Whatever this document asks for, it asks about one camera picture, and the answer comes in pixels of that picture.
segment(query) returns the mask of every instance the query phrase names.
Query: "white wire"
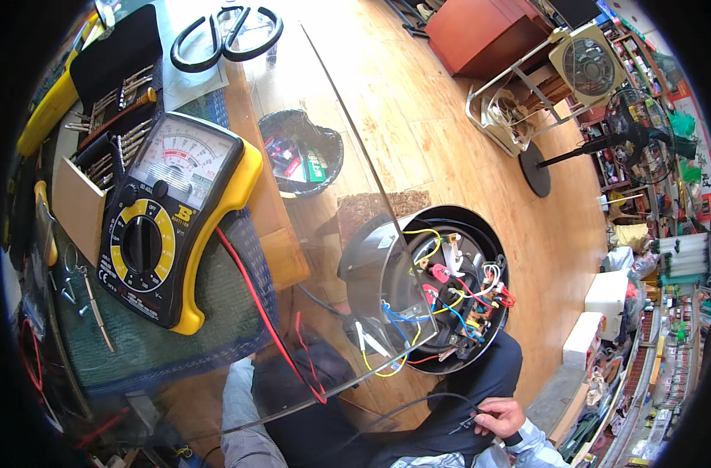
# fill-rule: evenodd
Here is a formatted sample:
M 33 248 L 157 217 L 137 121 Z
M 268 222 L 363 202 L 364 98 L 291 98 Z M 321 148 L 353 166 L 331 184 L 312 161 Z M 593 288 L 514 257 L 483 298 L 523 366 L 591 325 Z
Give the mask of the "white wire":
M 496 264 L 488 264 L 488 265 L 483 265 L 483 276 L 485 276 L 486 270 L 489 269 L 493 273 L 493 281 L 491 281 L 491 285 L 487 289 L 483 289 L 478 293 L 473 294 L 472 291 L 468 291 L 470 294 L 465 294 L 464 291 L 461 291 L 459 289 L 454 289 L 453 287 L 449 288 L 449 291 L 453 293 L 457 293 L 461 295 L 465 299 L 470 299 L 471 297 L 477 297 L 477 296 L 484 296 L 491 291 L 493 291 L 493 288 L 496 287 L 496 285 L 499 284 L 499 281 L 501 280 L 501 268 L 499 268 L 498 265 Z

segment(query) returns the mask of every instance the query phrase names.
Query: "cardboard box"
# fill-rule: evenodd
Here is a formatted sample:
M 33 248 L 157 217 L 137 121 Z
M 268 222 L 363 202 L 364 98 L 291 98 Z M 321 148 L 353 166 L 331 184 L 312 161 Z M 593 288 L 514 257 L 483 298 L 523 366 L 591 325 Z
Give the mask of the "cardboard box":
M 597 336 L 601 331 L 602 319 L 603 314 L 599 312 L 584 312 L 579 315 L 564 343 L 564 366 L 580 370 L 589 368 L 600 345 Z
M 597 273 L 585 297 L 585 311 L 605 316 L 600 338 L 612 342 L 621 332 L 623 305 L 629 285 L 628 270 Z
M 564 441 L 564 438 L 571 431 L 571 428 L 576 424 L 576 420 L 582 409 L 585 407 L 585 398 L 587 398 L 587 391 L 589 391 L 589 386 L 583 383 L 579 390 L 577 390 L 574 399 L 571 400 L 569 408 L 564 413 L 564 417 L 558 422 L 558 425 L 553 429 L 553 431 L 548 434 L 548 440 L 553 444 L 554 447 L 558 446 Z

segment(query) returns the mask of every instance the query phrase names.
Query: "red wire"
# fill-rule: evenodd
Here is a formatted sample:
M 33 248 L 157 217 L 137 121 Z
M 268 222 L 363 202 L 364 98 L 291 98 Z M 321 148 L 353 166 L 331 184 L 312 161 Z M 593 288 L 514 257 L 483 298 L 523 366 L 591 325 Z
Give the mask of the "red wire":
M 475 296 L 475 294 L 473 294 L 472 289 L 470 289 L 470 287 L 467 286 L 467 285 L 465 284 L 465 282 L 462 281 L 462 278 L 457 278 L 457 277 L 455 277 L 455 279 L 456 279 L 458 282 L 460 282 L 460 284 L 462 285 L 462 287 L 465 288 L 465 291 L 467 291 L 467 294 L 471 295 L 473 299 L 477 300 L 479 303 L 481 303 L 481 304 L 483 304 L 483 305 L 490 305 L 490 304 L 486 303 L 485 301 L 482 301 L 482 300 L 478 299 L 478 297 Z
M 311 366 L 311 374 L 313 375 L 313 378 L 317 381 L 317 383 L 319 383 L 319 389 L 321 390 L 321 393 L 315 391 L 314 395 L 317 397 L 317 400 L 319 400 L 320 403 L 326 403 L 327 400 L 322 398 L 322 395 L 325 394 L 324 386 L 322 385 L 322 382 L 319 381 L 319 378 L 317 378 L 317 371 L 313 368 L 313 361 L 311 360 L 311 354 L 309 354 L 308 352 L 308 346 L 306 346 L 304 338 L 301 336 L 301 332 L 299 331 L 300 326 L 301 312 L 297 312 L 295 314 L 295 333 L 299 336 L 299 342 L 301 342 L 301 346 L 303 346 L 306 350 L 306 356 L 308 357 L 309 365 Z
M 124 417 L 125 414 L 129 413 L 129 411 L 130 411 L 129 407 L 122 408 L 122 410 L 119 412 L 119 414 L 117 414 L 113 418 L 106 421 L 106 423 L 104 423 L 104 425 L 102 425 L 95 431 L 91 432 L 90 434 L 83 436 L 80 439 L 80 444 L 78 444 L 75 448 L 82 449 L 86 445 L 89 445 L 91 442 L 93 442 L 95 440 L 96 437 L 98 437 L 99 434 L 101 434 L 106 429 L 108 429 L 109 427 L 111 427 L 111 426 L 115 425 L 117 422 L 119 422 Z
M 439 357 L 438 354 L 436 354 L 435 356 L 428 356 L 427 358 L 424 358 L 424 359 L 422 359 L 422 360 L 420 360 L 420 361 L 407 361 L 407 363 L 408 363 L 408 364 L 420 364 L 421 362 L 430 361 L 430 360 L 435 360 L 437 357 Z
M 28 359 L 25 358 L 25 355 L 23 354 L 23 333 L 26 330 L 31 330 L 31 339 L 33 339 L 33 349 L 36 351 L 36 365 L 38 366 L 38 378 L 33 373 L 33 369 L 31 368 L 31 363 L 28 362 Z M 26 318 L 23 321 L 23 330 L 20 331 L 20 354 L 23 357 L 23 363 L 25 364 L 25 369 L 28 371 L 28 376 L 31 378 L 31 381 L 33 382 L 33 386 L 36 387 L 36 389 L 40 392 L 43 393 L 43 376 L 41 374 L 41 358 L 39 357 L 38 354 L 38 340 L 36 340 L 36 335 L 33 333 L 33 323 L 31 323 L 31 320 Z
M 218 237 L 220 238 L 220 242 L 223 244 L 223 247 L 225 247 L 226 251 L 233 258 L 233 261 L 236 263 L 236 266 L 239 267 L 241 276 L 244 277 L 244 281 L 246 282 L 246 286 L 249 289 L 251 298 L 257 305 L 257 311 L 259 311 L 260 316 L 262 317 L 262 322 L 264 322 L 265 326 L 267 327 L 267 331 L 272 336 L 272 340 L 275 342 L 275 345 L 278 347 L 278 350 L 280 350 L 280 353 L 288 362 L 290 368 L 294 370 L 295 375 L 297 375 L 299 379 L 301 379 L 301 381 L 306 384 L 306 380 L 304 380 L 304 377 L 301 375 L 301 372 L 299 372 L 298 368 L 295 367 L 294 361 L 290 358 L 290 354 L 288 354 L 287 350 L 285 349 L 285 345 L 283 345 L 283 342 L 280 340 L 277 330 L 275 330 L 275 327 L 272 325 L 272 322 L 270 322 L 269 317 L 267 316 L 267 312 L 265 312 L 264 307 L 262 307 L 262 303 L 260 302 L 260 299 L 257 296 L 255 286 L 251 284 L 251 280 L 248 276 L 248 273 L 246 272 L 246 268 L 244 268 L 243 263 L 241 263 L 241 258 L 239 258 L 239 255 L 236 253 L 236 250 L 233 249 L 228 239 L 226 239 L 225 234 L 223 234 L 223 231 L 220 230 L 218 226 L 216 226 L 215 232 L 216 234 L 218 234 Z M 322 396 L 317 393 L 317 390 L 315 390 L 311 385 L 309 386 L 309 388 L 311 388 L 311 392 L 314 394 L 315 397 L 317 397 L 317 400 L 320 403 L 326 402 L 326 400 L 323 399 Z

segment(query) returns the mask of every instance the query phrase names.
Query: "light blue shirt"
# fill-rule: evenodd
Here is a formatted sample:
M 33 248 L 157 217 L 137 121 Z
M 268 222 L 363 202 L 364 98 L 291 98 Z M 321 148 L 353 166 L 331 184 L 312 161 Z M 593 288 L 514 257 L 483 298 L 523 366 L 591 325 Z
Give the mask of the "light blue shirt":
M 223 388 L 224 430 L 258 421 L 259 414 L 251 397 L 251 380 L 255 367 L 245 358 L 234 362 L 228 371 Z M 522 441 L 504 449 L 492 444 L 475 455 L 472 468 L 510 468 L 507 452 L 516 455 L 516 468 L 564 468 L 569 465 L 545 438 L 545 433 L 529 419 L 519 429 Z M 287 468 L 280 449 L 267 434 L 264 426 L 223 434 L 221 450 L 225 468 Z M 448 453 L 432 457 L 402 457 L 391 468 L 464 468 L 462 454 Z
M 501 448 L 499 444 L 492 444 L 475 455 L 472 468 L 510 468 L 507 453 L 516 456 L 516 468 L 568 468 L 553 445 L 545 438 L 545 433 L 538 429 L 529 419 L 519 429 L 522 441 L 510 447 Z M 447 453 L 432 457 L 402 457 L 390 468 L 464 468 L 465 458 L 458 452 Z

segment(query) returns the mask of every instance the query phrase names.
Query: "white box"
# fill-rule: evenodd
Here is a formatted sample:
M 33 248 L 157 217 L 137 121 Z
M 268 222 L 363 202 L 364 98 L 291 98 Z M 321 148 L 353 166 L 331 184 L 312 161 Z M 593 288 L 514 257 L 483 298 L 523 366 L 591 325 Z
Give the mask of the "white box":
M 603 332 L 600 332 L 603 340 L 613 341 L 621 333 L 623 304 L 629 286 L 628 272 L 622 269 L 596 274 L 585 297 L 585 311 L 599 312 L 605 316 Z
M 603 315 L 599 312 L 583 312 L 569 333 L 564 343 L 564 366 L 585 371 L 587 369 L 587 351 L 597 352 L 599 340 L 597 332 Z

